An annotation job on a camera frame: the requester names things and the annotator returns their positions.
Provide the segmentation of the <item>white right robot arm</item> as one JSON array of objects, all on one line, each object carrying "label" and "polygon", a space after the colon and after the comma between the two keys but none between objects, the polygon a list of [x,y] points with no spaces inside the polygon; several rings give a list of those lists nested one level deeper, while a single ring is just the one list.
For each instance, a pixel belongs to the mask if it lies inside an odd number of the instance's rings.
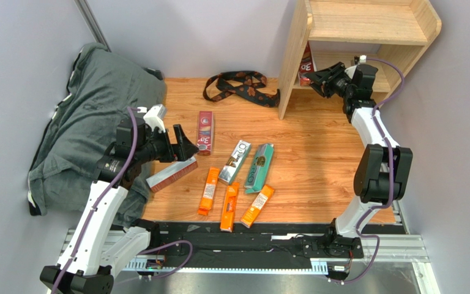
[{"label": "white right robot arm", "polygon": [[379,210],[401,199],[408,182],[413,153],[400,146],[381,121],[372,98],[377,72],[375,66],[363,62],[351,67],[338,62],[305,74],[320,96],[342,98],[343,113],[364,144],[353,180],[355,196],[323,236],[321,248],[331,257],[362,257],[363,227]]}]

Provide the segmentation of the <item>silver red toothpaste box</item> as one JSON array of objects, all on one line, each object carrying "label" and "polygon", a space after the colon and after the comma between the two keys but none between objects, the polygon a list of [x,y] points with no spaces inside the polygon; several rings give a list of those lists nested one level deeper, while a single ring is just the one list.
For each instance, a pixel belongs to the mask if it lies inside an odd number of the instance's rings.
[{"label": "silver red toothpaste box", "polygon": [[146,180],[150,191],[156,193],[198,168],[195,157],[182,162],[175,162],[158,171]]}]

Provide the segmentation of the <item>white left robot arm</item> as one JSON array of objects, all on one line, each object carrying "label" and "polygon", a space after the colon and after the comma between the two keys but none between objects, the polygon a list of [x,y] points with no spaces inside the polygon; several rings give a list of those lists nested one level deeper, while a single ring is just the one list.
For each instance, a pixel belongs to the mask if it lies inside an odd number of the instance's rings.
[{"label": "white left robot arm", "polygon": [[69,245],[55,265],[40,274],[51,293],[111,293],[117,275],[142,251],[158,251],[160,226],[137,219],[109,249],[104,244],[129,188],[148,162],[184,162],[198,153],[182,126],[164,127],[142,118],[123,119],[116,139],[97,162],[88,202]]}]

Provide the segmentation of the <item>red 3D toothpaste box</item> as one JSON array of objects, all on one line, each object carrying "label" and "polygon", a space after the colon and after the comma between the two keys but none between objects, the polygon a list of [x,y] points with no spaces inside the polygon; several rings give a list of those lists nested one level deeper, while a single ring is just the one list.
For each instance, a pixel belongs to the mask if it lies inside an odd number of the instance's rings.
[{"label": "red 3D toothpaste box", "polygon": [[316,64],[313,60],[310,43],[307,42],[304,53],[300,60],[299,70],[298,70],[298,80],[300,86],[309,86],[311,81],[305,75],[316,72]]},{"label": "red 3D toothpaste box", "polygon": [[199,155],[210,156],[214,144],[214,113],[212,111],[199,111],[198,132],[196,144],[199,148]]}]

